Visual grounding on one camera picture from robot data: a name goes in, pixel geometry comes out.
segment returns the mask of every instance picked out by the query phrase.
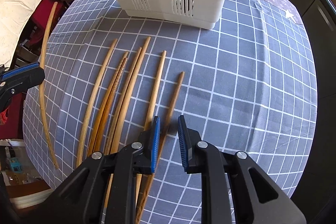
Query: bamboo stick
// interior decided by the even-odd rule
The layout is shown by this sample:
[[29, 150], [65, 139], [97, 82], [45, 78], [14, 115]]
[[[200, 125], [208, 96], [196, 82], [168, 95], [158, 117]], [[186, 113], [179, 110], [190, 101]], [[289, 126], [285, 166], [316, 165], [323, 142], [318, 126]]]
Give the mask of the bamboo stick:
[[121, 68], [121, 65], [122, 65], [122, 62], [123, 62], [123, 59], [127, 56], [128, 52], [125, 52], [124, 53], [124, 56], [123, 58], [121, 59], [120, 63], [119, 63], [119, 66], [117, 67], [113, 77], [112, 77], [112, 80], [107, 88], [107, 91], [105, 93], [105, 96], [103, 98], [103, 101], [101, 102], [101, 106], [100, 106], [100, 109], [99, 109], [99, 112], [98, 112], [98, 115], [96, 117], [96, 120], [94, 122], [94, 126], [93, 126], [93, 130], [92, 130], [92, 133], [91, 133], [91, 136], [90, 136], [90, 142], [89, 142], [89, 147], [87, 149], [87, 153], [86, 153], [86, 156], [88, 157], [89, 155], [91, 155], [94, 151], [94, 147], [95, 147], [95, 141], [96, 141], [96, 138], [97, 138], [97, 133], [98, 133], [98, 129], [99, 129], [99, 125], [100, 125], [100, 121], [101, 121], [101, 118], [103, 116], [103, 112], [104, 112], [104, 109], [105, 109], [105, 105], [108, 101], [108, 98], [109, 98], [109, 95], [111, 93], [111, 90], [113, 88], [113, 85], [114, 85], [114, 82], [117, 78], [117, 74], [118, 74], [118, 71], [120, 70]]
[[91, 112], [92, 112], [92, 109], [93, 109], [93, 104], [95, 103], [95, 99], [96, 99], [96, 96], [97, 96], [98, 88], [100, 86], [100, 82], [103, 78], [105, 69], [107, 67], [107, 64], [109, 63], [110, 57], [112, 55], [112, 52], [114, 50], [114, 47], [115, 47], [116, 43], [117, 43], [117, 39], [114, 39], [112, 44], [111, 44], [111, 47], [110, 47], [109, 51], [107, 52], [107, 54], [105, 56], [105, 60], [104, 60], [102, 66], [100, 68], [100, 71], [98, 73], [96, 82], [93, 86], [93, 90], [92, 90], [92, 93], [91, 93], [91, 96], [90, 96], [90, 100], [89, 100], [88, 106], [86, 108], [82, 130], [81, 130], [81, 133], [80, 133], [80, 136], [79, 136], [76, 167], [80, 166], [80, 164], [83, 161], [85, 137], [86, 137], [86, 133], [87, 133], [87, 128], [89, 126], [89, 121], [90, 121], [90, 116], [91, 116]]
[[[149, 106], [148, 106], [144, 131], [149, 130], [151, 128], [151, 125], [152, 125], [156, 99], [157, 99], [157, 96], [158, 96], [160, 81], [161, 81], [161, 76], [162, 76], [162, 71], [163, 71], [163, 66], [165, 64], [165, 59], [166, 59], [166, 53], [167, 53], [166, 51], [162, 52], [159, 67], [157, 68], [157, 73], [156, 73], [156, 78], [155, 78], [155, 82], [154, 82], [154, 86], [153, 86], [152, 96], [151, 96], [151, 100], [150, 100]], [[141, 178], [142, 178], [142, 174], [137, 174], [137, 176], [136, 176], [135, 204], [137, 203], [137, 200], [138, 200]]]
[[101, 140], [103, 138], [105, 125], [106, 125], [106, 122], [107, 122], [107, 119], [108, 119], [108, 116], [109, 116], [109, 113], [110, 113], [110, 109], [111, 109], [114, 97], [116, 95], [116, 91], [117, 91], [117, 88], [118, 88], [118, 85], [119, 85], [119, 82], [120, 82], [120, 78], [121, 78], [121, 76], [123, 74], [123, 71], [124, 71], [126, 62], [127, 62], [127, 57], [123, 58], [121, 68], [118, 71], [118, 74], [117, 74], [117, 77], [116, 77], [115, 82], [113, 84], [111, 93], [110, 93], [109, 98], [107, 100], [105, 110], [103, 112], [103, 116], [102, 116], [102, 119], [100, 121], [99, 130], [98, 130], [98, 134], [97, 134], [95, 145], [94, 145], [94, 151], [99, 151], [99, 149], [100, 149]]
[[[184, 71], [181, 72], [181, 74], [178, 78], [177, 86], [175, 88], [172, 100], [170, 102], [170, 106], [169, 106], [169, 109], [168, 109], [168, 113], [167, 113], [167, 116], [166, 116], [163, 131], [162, 131], [162, 137], [160, 138], [160, 142], [159, 142], [159, 150], [158, 150], [158, 154], [157, 154], [157, 164], [156, 164], [156, 166], [158, 166], [160, 157], [162, 155], [163, 147], [164, 147], [166, 137], [167, 137], [167, 133], [168, 133], [168, 129], [169, 129], [170, 120], [173, 116], [174, 108], [175, 108], [177, 99], [179, 98], [179, 92], [180, 92], [180, 89], [181, 89], [181, 86], [182, 86], [183, 78], [184, 78]], [[151, 189], [151, 186], [152, 186], [152, 183], [153, 183], [153, 180], [154, 180], [154, 175], [155, 174], [152, 174], [152, 175], [149, 175], [147, 177], [146, 186], [145, 186], [145, 189], [144, 189], [143, 194], [142, 194], [139, 209], [136, 212], [135, 224], [140, 223], [142, 213], [143, 213], [143, 210], [144, 210], [146, 202], [147, 202], [148, 194], [149, 194], [149, 191]]]
[[[139, 59], [135, 65], [134, 71], [132, 73], [130, 82], [128, 84], [127, 87], [127, 91], [125, 93], [125, 98], [123, 101], [123, 105], [120, 109], [120, 114], [119, 114], [119, 118], [118, 118], [118, 122], [117, 125], [115, 127], [115, 133], [114, 133], [114, 137], [113, 137], [113, 142], [112, 142], [112, 146], [111, 146], [111, 150], [110, 153], [116, 153], [118, 152], [118, 147], [119, 147], [119, 141], [120, 141], [120, 136], [121, 136], [121, 131], [123, 129], [123, 125], [124, 125], [124, 121], [125, 121], [125, 117], [126, 117], [126, 113], [127, 113], [127, 109], [128, 109], [128, 105], [132, 96], [132, 92], [133, 92], [133, 88], [135, 85], [135, 82], [137, 80], [138, 77], [138, 73], [143, 61], [143, 58], [145, 56], [149, 41], [151, 40], [151, 37], [147, 37], [141, 53], [139, 55]], [[108, 184], [108, 188], [107, 188], [107, 192], [106, 192], [106, 197], [105, 197], [105, 207], [107, 207], [107, 204], [109, 202], [109, 197], [110, 197], [110, 191], [111, 191], [111, 185], [112, 185], [112, 180], [113, 180], [113, 174], [110, 176], [110, 180], [109, 180], [109, 184]]]
[[[45, 65], [45, 56], [47, 52], [48, 38], [49, 38], [50, 29], [51, 29], [51, 24], [53, 23], [53, 18], [54, 18], [56, 7], [57, 7], [57, 2], [54, 2], [54, 5], [51, 8], [51, 12], [50, 12], [47, 25], [44, 31], [42, 48], [41, 48], [41, 59], [40, 59], [40, 67], [42, 69], [44, 69], [44, 65]], [[55, 152], [53, 149], [53, 145], [51, 143], [49, 129], [48, 129], [47, 115], [46, 115], [45, 102], [44, 102], [44, 82], [42, 82], [41, 85], [39, 85], [39, 99], [40, 99], [41, 118], [42, 118], [42, 125], [44, 129], [45, 139], [46, 139], [47, 146], [50, 152], [51, 160], [53, 164], [55, 165], [55, 167], [59, 169], [58, 162], [56, 160]]]
[[113, 135], [114, 135], [114, 132], [115, 132], [115, 129], [116, 129], [116, 125], [117, 125], [117, 121], [118, 121], [118, 118], [119, 118], [120, 109], [121, 109], [122, 104], [124, 102], [124, 98], [125, 98], [125, 94], [126, 94], [126, 91], [127, 91], [127, 87], [128, 87], [128, 84], [129, 84], [129, 82], [131, 80], [132, 73], [134, 71], [135, 65], [137, 64], [137, 61], [138, 61], [138, 58], [140, 56], [141, 50], [142, 50], [142, 47], [139, 47], [139, 49], [138, 49], [138, 51], [137, 51], [137, 53], [136, 53], [136, 55], [134, 57], [134, 60], [132, 62], [132, 65], [130, 67], [130, 70], [128, 72], [128, 75], [127, 75], [127, 78], [126, 78], [123, 90], [121, 92], [121, 96], [120, 96], [119, 101], [118, 101], [117, 108], [115, 109], [113, 120], [112, 120], [112, 124], [110, 126], [110, 130], [109, 130], [109, 133], [108, 133], [108, 136], [107, 136], [107, 141], [106, 141], [105, 148], [104, 148], [104, 154], [105, 155], [110, 154], [110, 150], [111, 150], [111, 146], [112, 146], [112, 141], [113, 141]]

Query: blue gripper pad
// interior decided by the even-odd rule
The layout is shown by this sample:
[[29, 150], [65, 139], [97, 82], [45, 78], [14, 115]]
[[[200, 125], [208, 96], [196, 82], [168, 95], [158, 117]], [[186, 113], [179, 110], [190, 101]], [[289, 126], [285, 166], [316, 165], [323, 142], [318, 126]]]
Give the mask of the blue gripper pad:
[[153, 121], [152, 130], [154, 130], [152, 153], [151, 153], [151, 172], [155, 172], [158, 161], [158, 151], [160, 142], [160, 117], [155, 117]]
[[39, 66], [40, 66], [40, 64], [36, 62], [36, 63], [32, 63], [32, 64], [29, 64], [29, 65], [20, 67], [18, 69], [13, 69], [13, 70], [11, 70], [9, 72], [6, 72], [2, 75], [2, 81], [6, 80], [6, 79], [8, 79], [8, 78], [10, 78], [14, 75], [17, 75], [19, 73], [22, 73], [24, 71], [28, 71], [28, 70], [33, 69], [33, 68], [37, 68]]
[[180, 150], [181, 150], [181, 161], [182, 161], [182, 166], [184, 168], [184, 171], [186, 172], [188, 168], [188, 149], [187, 149], [187, 144], [185, 141], [185, 130], [184, 130], [184, 119], [182, 120], [181, 117], [178, 118], [178, 128], [177, 128], [177, 133], [178, 133], [178, 141], [180, 143]]

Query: chopstick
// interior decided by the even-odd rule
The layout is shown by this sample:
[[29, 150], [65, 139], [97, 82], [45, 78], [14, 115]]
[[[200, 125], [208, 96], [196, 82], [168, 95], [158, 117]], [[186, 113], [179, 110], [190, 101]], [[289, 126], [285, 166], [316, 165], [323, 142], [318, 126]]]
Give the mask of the chopstick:
[[[153, 86], [152, 96], [151, 96], [151, 100], [150, 100], [150, 103], [149, 103], [149, 106], [148, 106], [146, 122], [145, 122], [145, 126], [144, 126], [144, 129], [143, 129], [144, 131], [149, 130], [151, 128], [151, 125], [152, 125], [156, 99], [157, 99], [157, 96], [158, 96], [160, 81], [161, 81], [161, 76], [162, 76], [162, 71], [163, 71], [163, 66], [164, 66], [165, 59], [166, 59], [166, 53], [167, 53], [166, 51], [162, 52], [160, 63], [159, 63], [159, 66], [157, 68], [157, 73], [156, 73], [156, 78], [155, 78], [155, 82], [154, 82], [154, 86]], [[137, 200], [138, 200], [141, 178], [142, 178], [142, 174], [137, 174], [137, 176], [136, 176], [135, 204], [137, 203]]]
[[[121, 132], [124, 126], [124, 121], [125, 121], [125, 117], [126, 117], [126, 113], [127, 113], [127, 109], [128, 109], [128, 105], [132, 96], [132, 92], [133, 92], [133, 88], [135, 85], [135, 82], [137, 80], [138, 74], [139, 74], [139, 70], [143, 61], [143, 58], [145, 56], [147, 47], [149, 45], [149, 41], [151, 40], [151, 37], [147, 37], [142, 50], [140, 52], [139, 58], [137, 60], [137, 63], [135, 65], [134, 71], [132, 73], [132, 76], [130, 78], [126, 93], [125, 93], [125, 98], [124, 101], [122, 102], [122, 107], [120, 109], [120, 113], [119, 113], [119, 117], [118, 117], [118, 121], [117, 121], [117, 125], [115, 127], [115, 132], [114, 132], [114, 137], [113, 137], [113, 142], [111, 145], [111, 149], [110, 149], [110, 154], [116, 153], [118, 152], [118, 148], [119, 148], [119, 142], [120, 142], [120, 137], [121, 137]], [[107, 207], [108, 201], [109, 201], [109, 197], [110, 197], [110, 191], [111, 191], [111, 185], [112, 185], [112, 180], [113, 180], [113, 174], [110, 176], [110, 180], [109, 180], [109, 184], [108, 184], [108, 188], [107, 188], [107, 192], [106, 192], [106, 196], [105, 196], [105, 207]]]
[[127, 78], [126, 78], [126, 81], [125, 81], [125, 84], [124, 84], [124, 88], [123, 88], [123, 90], [121, 92], [121, 96], [119, 98], [119, 102], [118, 102], [117, 108], [115, 109], [113, 120], [112, 120], [112, 124], [110, 126], [110, 130], [109, 130], [109, 133], [108, 133], [108, 136], [107, 136], [107, 141], [106, 141], [105, 148], [104, 148], [104, 154], [105, 155], [110, 154], [110, 150], [111, 150], [111, 146], [112, 146], [112, 141], [113, 141], [113, 136], [114, 136], [114, 132], [116, 130], [116, 125], [117, 125], [119, 114], [120, 114], [120, 109], [121, 109], [121, 107], [123, 105], [125, 94], [126, 94], [126, 91], [127, 91], [127, 87], [128, 87], [128, 84], [129, 84], [129, 82], [131, 80], [132, 73], [134, 71], [135, 65], [137, 64], [137, 61], [138, 61], [138, 58], [140, 56], [141, 50], [142, 50], [142, 48], [140, 47], [138, 49], [137, 53], [136, 53], [136, 56], [133, 59], [131, 68], [130, 68], [130, 70], [128, 72], [128, 75], [127, 75]]
[[[167, 113], [167, 116], [166, 116], [165, 124], [164, 124], [163, 131], [162, 131], [162, 137], [160, 138], [160, 142], [159, 142], [159, 150], [158, 150], [158, 153], [157, 153], [157, 166], [159, 165], [159, 160], [160, 160], [160, 157], [162, 155], [163, 147], [164, 147], [164, 144], [165, 144], [165, 141], [166, 141], [170, 120], [173, 116], [174, 108], [175, 108], [177, 99], [179, 98], [179, 92], [180, 92], [180, 89], [181, 89], [181, 86], [182, 86], [183, 78], [184, 78], [184, 71], [181, 72], [181, 74], [178, 78], [178, 82], [177, 82], [172, 100], [170, 102], [168, 113]], [[135, 217], [135, 223], [136, 224], [140, 223], [142, 213], [143, 213], [143, 210], [144, 210], [146, 202], [147, 202], [148, 194], [149, 194], [149, 191], [151, 189], [151, 186], [152, 186], [152, 183], [153, 183], [153, 180], [154, 180], [154, 175], [155, 174], [152, 174], [152, 175], [149, 175], [147, 177], [146, 186], [144, 188], [142, 198], [140, 200], [140, 204], [139, 204], [138, 210], [136, 212], [136, 217]]]
[[98, 130], [98, 134], [97, 134], [94, 149], [93, 149], [94, 151], [98, 151], [100, 149], [101, 140], [102, 140], [102, 137], [103, 137], [106, 121], [107, 121], [107, 118], [109, 116], [110, 109], [111, 109], [111, 106], [112, 106], [112, 102], [113, 102], [114, 97], [116, 95], [116, 91], [117, 91], [122, 73], [124, 71], [126, 62], [127, 62], [127, 57], [122, 59], [122, 63], [121, 63], [121, 67], [120, 67], [119, 71], [115, 72], [115, 74], [117, 74], [117, 77], [116, 77], [115, 82], [112, 86], [111, 93], [108, 96], [108, 100], [107, 100], [107, 103], [106, 103], [106, 106], [105, 106], [105, 110], [103, 112], [102, 119], [100, 121], [99, 130]]
[[126, 58], [128, 52], [125, 52], [124, 53], [124, 56], [122, 57], [120, 63], [119, 63], [119, 66], [117, 67], [113, 77], [112, 77], [112, 80], [107, 88], [107, 91], [105, 93], [105, 96], [103, 98], [103, 101], [101, 103], [101, 106], [100, 106], [100, 109], [98, 111], [98, 115], [96, 117], [96, 120], [94, 122], [94, 126], [93, 126], [93, 130], [92, 130], [92, 133], [91, 133], [91, 136], [90, 136], [90, 142], [89, 142], [89, 147], [87, 149], [87, 153], [86, 153], [86, 156], [88, 157], [89, 155], [91, 155], [95, 149], [95, 142], [96, 142], [96, 139], [97, 139], [97, 134], [98, 134], [98, 130], [99, 130], [99, 125], [100, 125], [100, 121], [102, 119], [102, 116], [103, 116], [103, 113], [104, 113], [104, 110], [105, 110], [105, 106], [107, 104], [107, 101], [108, 101], [108, 98], [110, 96], [110, 93], [112, 91], [112, 88], [114, 86], [114, 83], [116, 81], [116, 78], [117, 78], [117, 74], [121, 68], [121, 65], [123, 63], [123, 60], [124, 58]]
[[105, 69], [107, 67], [107, 64], [109, 63], [110, 57], [112, 55], [112, 52], [114, 50], [114, 47], [117, 43], [117, 39], [114, 39], [111, 47], [109, 49], [109, 51], [107, 52], [106, 56], [105, 56], [105, 60], [100, 68], [100, 71], [98, 73], [96, 82], [93, 86], [93, 90], [89, 99], [89, 103], [88, 106], [86, 108], [86, 112], [85, 112], [85, 116], [84, 116], [84, 120], [83, 120], [83, 125], [82, 125], [82, 130], [79, 136], [79, 144], [78, 144], [78, 151], [77, 151], [77, 161], [76, 161], [76, 167], [80, 166], [80, 164], [83, 161], [83, 154], [84, 154], [84, 143], [85, 143], [85, 138], [86, 138], [86, 133], [87, 133], [87, 129], [89, 126], [89, 121], [90, 121], [90, 116], [91, 116], [91, 112], [93, 109], [93, 104], [95, 103], [95, 99], [97, 96], [97, 92], [98, 92], [98, 88], [100, 86], [100, 82], [103, 78]]

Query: wooden chopstick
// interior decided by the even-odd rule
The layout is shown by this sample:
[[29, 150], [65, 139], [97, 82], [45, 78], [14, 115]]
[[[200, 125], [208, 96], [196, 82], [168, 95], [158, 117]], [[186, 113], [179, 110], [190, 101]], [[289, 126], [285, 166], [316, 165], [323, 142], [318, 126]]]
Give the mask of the wooden chopstick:
[[117, 91], [117, 88], [118, 88], [118, 85], [119, 85], [119, 82], [120, 82], [120, 78], [121, 78], [122, 73], [124, 71], [126, 62], [127, 62], [127, 57], [123, 58], [123, 62], [121, 64], [121, 67], [120, 67], [118, 73], [115, 72], [115, 73], [117, 73], [117, 77], [116, 77], [115, 82], [113, 84], [111, 93], [109, 95], [109, 98], [108, 98], [106, 106], [105, 106], [105, 110], [104, 110], [103, 115], [102, 115], [102, 119], [100, 121], [99, 130], [98, 130], [98, 134], [97, 134], [95, 145], [94, 145], [94, 151], [99, 151], [99, 149], [100, 149], [101, 140], [103, 138], [105, 125], [106, 125], [106, 122], [107, 122], [107, 119], [108, 119], [108, 116], [109, 116], [109, 113], [110, 113], [110, 109], [111, 109], [114, 97], [116, 95], [116, 91]]
[[[133, 88], [134, 88], [135, 82], [137, 80], [139, 70], [140, 70], [140, 67], [141, 67], [141, 64], [142, 64], [142, 61], [143, 61], [143, 58], [145, 56], [145, 53], [146, 53], [146, 50], [147, 50], [147, 47], [149, 45], [150, 40], [151, 40], [151, 37], [146, 38], [146, 41], [145, 41], [145, 43], [142, 47], [141, 53], [139, 55], [138, 61], [135, 65], [134, 71], [132, 73], [131, 80], [128, 84], [127, 91], [126, 91], [126, 94], [125, 94], [125, 98], [124, 98], [124, 101], [123, 101], [123, 105], [120, 109], [118, 122], [117, 122], [117, 125], [115, 127], [113, 142], [112, 142], [112, 146], [111, 146], [111, 150], [110, 150], [111, 154], [118, 152], [121, 132], [122, 132], [122, 129], [123, 129], [123, 126], [124, 126], [124, 121], [125, 121], [128, 105], [129, 105], [129, 102], [130, 102], [130, 99], [131, 99], [131, 96], [132, 96], [132, 92], [133, 92]], [[107, 204], [109, 202], [112, 180], [113, 180], [113, 174], [110, 176], [110, 180], [109, 180], [109, 184], [108, 184], [108, 188], [107, 188], [107, 192], [106, 192], [106, 196], [105, 196], [105, 207], [107, 207]]]
[[[162, 76], [162, 71], [163, 71], [163, 66], [165, 64], [165, 59], [166, 59], [166, 53], [167, 53], [166, 51], [162, 52], [161, 60], [160, 60], [159, 66], [157, 68], [157, 73], [156, 73], [156, 78], [155, 78], [155, 82], [154, 82], [154, 86], [153, 86], [152, 96], [151, 96], [151, 100], [150, 100], [149, 106], [148, 106], [144, 131], [149, 130], [151, 128], [151, 125], [152, 125], [156, 99], [157, 99], [157, 96], [158, 96], [160, 81], [161, 81], [161, 76]], [[136, 176], [135, 204], [137, 204], [137, 200], [138, 200], [141, 178], [142, 178], [142, 174], [137, 174], [137, 176]]]
[[137, 64], [137, 61], [138, 61], [138, 58], [140, 56], [141, 50], [142, 50], [142, 47], [139, 47], [139, 49], [138, 49], [138, 51], [137, 51], [137, 53], [136, 53], [136, 55], [133, 59], [132, 65], [130, 67], [130, 70], [128, 72], [128, 75], [127, 75], [127, 78], [126, 78], [126, 81], [125, 81], [125, 84], [124, 84], [124, 87], [123, 87], [123, 90], [121, 92], [121, 96], [120, 96], [119, 101], [118, 101], [117, 108], [115, 109], [112, 124], [110, 126], [110, 130], [109, 130], [109, 133], [108, 133], [108, 136], [107, 136], [107, 141], [106, 141], [105, 148], [104, 148], [104, 154], [105, 155], [110, 154], [112, 141], [113, 141], [113, 136], [114, 136], [114, 132], [116, 130], [116, 125], [117, 125], [119, 114], [120, 114], [120, 109], [123, 105], [125, 94], [126, 94], [126, 91], [127, 91], [127, 87], [128, 87], [128, 84], [131, 80], [132, 73], [134, 71], [135, 65]]
[[94, 122], [94, 126], [93, 126], [93, 130], [92, 130], [92, 133], [91, 133], [91, 136], [90, 136], [90, 142], [89, 142], [89, 147], [87, 149], [87, 153], [86, 153], [86, 156], [88, 157], [89, 155], [91, 155], [94, 151], [94, 148], [95, 148], [95, 142], [96, 142], [96, 139], [97, 139], [97, 134], [98, 134], [98, 130], [99, 130], [99, 125], [100, 125], [100, 121], [102, 119], [102, 116], [103, 116], [103, 112], [105, 110], [105, 106], [106, 106], [106, 103], [108, 101], [108, 98], [110, 96], [110, 93], [111, 93], [111, 90], [114, 86], [114, 82], [117, 78], [117, 74], [121, 68], [121, 65], [123, 63], [123, 60], [124, 58], [126, 58], [128, 52], [125, 52], [120, 63], [119, 63], [119, 66], [117, 67], [113, 77], [112, 77], [112, 80], [107, 88], [107, 91], [105, 93], [105, 96], [103, 98], [103, 101], [101, 102], [101, 106], [100, 106], [100, 109], [98, 111], [98, 115], [96, 117], [96, 120]]
[[97, 96], [98, 88], [100, 86], [100, 82], [103, 78], [105, 69], [106, 69], [106, 67], [109, 63], [110, 57], [112, 55], [112, 52], [114, 50], [114, 47], [115, 47], [116, 43], [117, 43], [117, 39], [114, 39], [112, 44], [111, 44], [111, 47], [110, 47], [109, 51], [107, 52], [107, 54], [105, 56], [105, 60], [104, 60], [102, 66], [100, 68], [100, 71], [98, 73], [96, 82], [93, 86], [93, 90], [92, 90], [92, 93], [91, 93], [91, 96], [90, 96], [90, 100], [89, 100], [88, 106], [86, 108], [82, 130], [81, 130], [81, 133], [80, 133], [80, 136], [79, 136], [76, 167], [80, 166], [80, 164], [83, 161], [84, 143], [85, 143], [87, 129], [88, 129], [88, 126], [89, 126], [91, 112], [92, 112], [92, 109], [93, 109], [93, 104], [95, 103], [95, 99], [96, 99], [96, 96]]
[[[50, 29], [51, 29], [51, 24], [53, 23], [53, 18], [54, 18], [56, 7], [57, 7], [57, 2], [54, 2], [54, 5], [51, 8], [51, 12], [50, 12], [47, 25], [44, 31], [42, 48], [41, 48], [41, 59], [40, 59], [40, 67], [42, 69], [44, 69], [44, 65], [45, 65], [45, 56], [47, 52], [48, 38], [49, 38]], [[42, 125], [44, 129], [45, 139], [47, 141], [47, 146], [50, 152], [51, 160], [53, 164], [55, 165], [55, 167], [59, 169], [58, 162], [56, 160], [55, 152], [53, 149], [53, 145], [51, 143], [49, 129], [48, 129], [47, 115], [46, 115], [45, 102], [44, 102], [44, 82], [42, 82], [41, 85], [39, 85], [39, 99], [40, 99], [41, 118], [42, 118]]]
[[[170, 106], [169, 106], [169, 109], [168, 109], [168, 113], [167, 113], [167, 116], [166, 116], [163, 131], [162, 131], [162, 137], [160, 138], [160, 142], [159, 142], [159, 150], [158, 150], [158, 154], [157, 154], [157, 164], [156, 164], [156, 166], [159, 165], [159, 160], [160, 160], [160, 157], [162, 155], [163, 147], [164, 147], [164, 144], [165, 144], [165, 141], [166, 141], [170, 120], [173, 116], [174, 108], [175, 108], [177, 99], [179, 98], [179, 92], [180, 92], [180, 89], [181, 89], [181, 86], [182, 86], [183, 78], [184, 78], [184, 71], [181, 72], [181, 74], [178, 78], [177, 86], [175, 88], [172, 100], [170, 102]], [[144, 210], [146, 202], [147, 202], [148, 194], [149, 194], [149, 191], [151, 189], [151, 186], [152, 186], [152, 183], [153, 183], [153, 180], [154, 180], [154, 175], [155, 174], [152, 174], [152, 175], [149, 175], [147, 177], [146, 186], [145, 186], [145, 189], [143, 191], [138, 210], [136, 212], [135, 224], [140, 223], [142, 213], [143, 213], [143, 210]]]

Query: tablecloth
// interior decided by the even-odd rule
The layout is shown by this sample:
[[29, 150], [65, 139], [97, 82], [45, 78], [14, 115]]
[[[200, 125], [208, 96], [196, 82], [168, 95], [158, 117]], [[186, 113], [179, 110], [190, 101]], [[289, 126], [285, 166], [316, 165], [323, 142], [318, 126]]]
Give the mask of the tablecloth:
[[24, 110], [30, 159], [52, 188], [72, 172], [87, 103], [112, 40], [119, 39], [94, 104], [88, 136], [121, 56], [131, 52], [118, 91], [135, 51], [151, 36], [120, 147], [136, 140], [143, 130], [163, 50], [167, 57], [155, 109], [162, 121], [181, 71], [185, 78], [143, 223], [201, 221], [200, 175], [187, 175], [181, 165], [176, 134], [180, 114], [203, 140], [221, 151], [247, 151], [291, 196], [314, 136], [317, 87], [305, 28], [286, 16], [288, 11], [265, 0], [225, 0], [214, 29], [204, 30], [130, 18], [117, 0], [75, 0], [51, 34], [46, 57], [46, 111], [60, 170], [54, 168], [46, 146], [38, 88], [29, 90]]

